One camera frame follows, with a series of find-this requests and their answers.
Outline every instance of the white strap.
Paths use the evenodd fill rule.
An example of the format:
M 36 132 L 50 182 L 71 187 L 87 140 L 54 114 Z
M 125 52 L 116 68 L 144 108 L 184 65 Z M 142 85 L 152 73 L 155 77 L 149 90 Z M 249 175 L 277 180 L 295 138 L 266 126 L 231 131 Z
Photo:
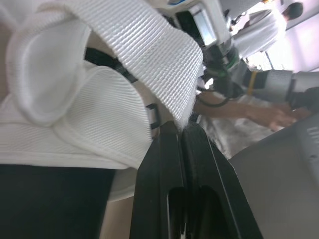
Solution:
M 72 81 L 81 77 L 81 74 L 76 75 L 74 71 L 79 72 L 84 52 L 83 43 L 86 42 L 88 33 L 81 22 L 77 22 L 76 18 L 65 12 L 81 19 L 107 43 L 127 70 L 165 105 L 178 127 L 186 125 L 195 99 L 196 79 L 202 62 L 200 48 L 186 33 L 171 27 L 162 16 L 141 0 L 55 1 L 40 7 L 39 13 L 29 19 L 13 37 L 7 59 L 11 91 L 29 120 L 40 125 L 52 124 L 65 114 L 74 100 L 75 96 L 69 93 L 79 90 L 78 83 Z M 42 74 L 41 77 L 32 77 L 32 66 L 25 64 L 30 49 L 35 47 L 35 36 L 50 28 L 54 28 L 54 31 L 46 31 L 46 36 L 51 34 L 56 41 L 63 41 L 65 45 L 62 53 L 53 51 L 45 54 L 52 57 L 51 68 L 54 68 L 54 64 L 56 66 L 52 71 L 63 73 L 59 75 L 59 79 L 54 79 L 53 76 L 52 79 L 70 83 L 67 87 L 62 87 L 63 89 L 56 85 L 59 88 L 56 89 L 56 94 L 60 94 L 60 100 L 48 100 L 50 107 L 46 106 L 44 110 L 36 98 L 40 93 L 34 94 L 34 86 L 45 76 Z M 54 49 L 54 44 L 51 42 L 47 49 Z M 56 57 L 61 61 L 63 58 L 73 57 L 73 63 L 68 60 L 66 72 L 63 72 L 66 67 L 54 62 L 54 54 L 60 54 L 60 57 Z

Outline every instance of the white webbing strap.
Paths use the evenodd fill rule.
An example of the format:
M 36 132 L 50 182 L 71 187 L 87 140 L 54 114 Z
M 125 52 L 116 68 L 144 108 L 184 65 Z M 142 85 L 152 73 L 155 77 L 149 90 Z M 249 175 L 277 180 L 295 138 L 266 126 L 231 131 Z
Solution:
M 63 15 L 63 12 L 75 15 L 95 31 L 126 69 L 167 107 L 178 127 L 182 128 L 187 123 L 195 99 L 196 79 L 202 62 L 201 50 L 193 39 L 170 26 L 159 13 L 141 0 L 70 0 L 45 3 L 38 10 L 40 19 L 34 18 L 32 26 L 29 25 L 25 29 L 25 34 L 55 27 L 57 23 L 62 24 L 64 21 L 73 21 L 70 15 Z M 41 18 L 40 15 L 44 13 L 46 18 Z M 82 27 L 79 23 L 73 23 L 76 24 L 77 27 Z M 85 32 L 82 34 L 84 38 L 88 37 Z M 64 44 L 72 45 L 72 41 L 73 38 L 69 42 L 66 40 Z M 11 45 L 10 51 L 18 51 L 16 44 Z M 21 66 L 11 59 L 8 59 L 8 62 L 9 72 Z M 13 90 L 25 87 L 25 82 L 15 77 L 9 78 L 9 81 Z M 24 107 L 24 99 L 17 98 L 22 111 L 37 124 L 51 124 L 67 110 L 65 108 L 58 112 L 59 117 L 51 115 L 46 119 L 46 115 L 49 116 L 51 112 L 40 112 L 40 109 L 39 117 L 29 111 L 32 103 Z M 63 108 L 61 103 L 52 105 L 51 108 L 56 111 L 59 107 Z

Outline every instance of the white fabric pad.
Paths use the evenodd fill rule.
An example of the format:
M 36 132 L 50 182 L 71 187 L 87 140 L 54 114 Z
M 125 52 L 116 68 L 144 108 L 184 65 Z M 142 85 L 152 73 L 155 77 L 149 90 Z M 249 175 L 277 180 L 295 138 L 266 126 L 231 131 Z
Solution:
M 138 168 L 152 142 L 142 98 L 108 67 L 89 70 L 86 81 L 55 131 L 79 148 Z
M 28 123 L 11 96 L 0 107 L 0 164 L 125 169 L 117 163 L 62 141 L 50 127 Z

